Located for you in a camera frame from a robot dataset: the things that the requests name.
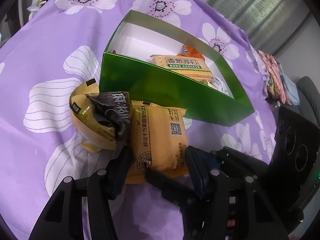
purple bedsheet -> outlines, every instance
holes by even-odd
[[[114,157],[80,146],[68,98],[88,78],[99,80],[105,46],[131,8],[209,43],[254,106],[232,127],[185,119],[189,144],[206,151],[226,145],[270,161],[276,126],[264,100],[265,66],[247,35],[203,0],[49,0],[0,50],[0,213],[19,240],[28,239],[65,176],[87,177]],[[111,206],[119,239],[182,239],[179,209],[149,185],[129,185]]]

qr code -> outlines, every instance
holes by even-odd
[[[182,135],[181,126],[179,123],[171,122],[170,123],[171,134],[172,135]]]

pink cloth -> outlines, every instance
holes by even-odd
[[[275,93],[279,96],[279,99],[283,104],[289,103],[289,101],[286,100],[286,95],[285,95],[284,87],[281,82],[278,64],[275,58],[267,53],[262,52],[261,50],[258,50],[257,52],[260,58],[263,60],[264,64],[266,65],[266,69],[268,73],[273,79]]]
[[[285,89],[285,86],[283,85],[283,89],[284,89],[284,94],[285,94],[285,102],[288,104],[288,105],[292,105],[292,101],[291,99],[289,98],[288,96],[288,92],[287,90]]]

snack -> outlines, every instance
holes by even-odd
[[[204,60],[204,56],[195,48],[190,47],[188,45],[183,45],[183,52],[184,54],[180,53],[177,56],[185,56],[185,57],[196,57],[202,58]]]
[[[135,162],[125,182],[146,182],[144,171],[153,168],[174,178],[188,174],[184,151],[188,146],[182,116],[185,109],[132,101],[132,150]]]
[[[229,95],[226,84],[220,78],[214,77],[212,85],[215,87],[216,90],[226,94],[227,96]]]
[[[196,57],[153,55],[153,64],[170,69],[197,81],[211,80],[213,75],[204,60]]]
[[[127,141],[131,126],[128,92],[99,93],[94,78],[78,86],[70,96],[71,121],[87,139],[82,146],[91,153],[115,150],[116,141]]]

green cardboard box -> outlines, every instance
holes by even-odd
[[[230,96],[145,62],[151,55],[177,55],[184,44],[204,55],[206,65],[226,83]],[[187,118],[226,126],[254,112],[238,78],[217,51],[169,23],[133,10],[124,17],[105,49],[99,89],[128,91],[131,100],[185,108]]]

